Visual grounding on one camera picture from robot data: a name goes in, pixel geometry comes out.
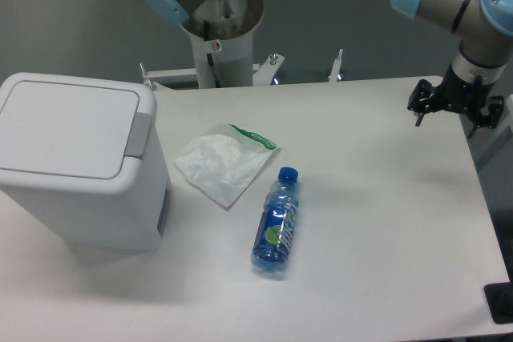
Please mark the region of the silver robot base column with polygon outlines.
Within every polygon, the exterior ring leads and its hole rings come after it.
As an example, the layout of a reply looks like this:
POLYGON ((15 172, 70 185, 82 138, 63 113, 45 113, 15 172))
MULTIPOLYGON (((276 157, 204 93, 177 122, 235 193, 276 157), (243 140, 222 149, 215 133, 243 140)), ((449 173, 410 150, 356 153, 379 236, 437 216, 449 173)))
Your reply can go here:
POLYGON ((263 0, 145 1, 190 38, 199 87, 253 84, 253 34, 263 18, 263 0))

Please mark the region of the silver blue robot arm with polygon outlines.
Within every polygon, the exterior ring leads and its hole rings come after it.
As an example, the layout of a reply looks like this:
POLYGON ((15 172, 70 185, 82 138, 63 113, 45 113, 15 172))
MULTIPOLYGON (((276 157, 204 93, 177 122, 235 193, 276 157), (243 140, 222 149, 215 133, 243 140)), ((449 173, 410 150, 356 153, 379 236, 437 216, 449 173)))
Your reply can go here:
POLYGON ((490 92, 512 56, 512 0, 390 0, 390 5, 460 38, 440 84, 420 80, 408 110, 419 122, 427 114, 449 111, 466 116, 474 131, 496 128, 505 101, 490 92))

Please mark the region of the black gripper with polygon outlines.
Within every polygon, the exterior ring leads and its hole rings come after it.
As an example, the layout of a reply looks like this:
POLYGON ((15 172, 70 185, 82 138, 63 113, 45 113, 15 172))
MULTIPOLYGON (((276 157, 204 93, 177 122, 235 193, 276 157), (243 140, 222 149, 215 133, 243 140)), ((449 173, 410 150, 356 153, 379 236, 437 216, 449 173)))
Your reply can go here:
POLYGON ((471 82, 463 80, 449 66, 438 87, 425 79, 420 79, 408 99, 407 109, 417 117, 415 126, 419 127, 425 115, 449 111, 465 114, 471 122, 467 133, 470 139, 478 129, 495 129, 504 111, 504 97, 489 94, 494 82, 484 80, 480 74, 471 82))

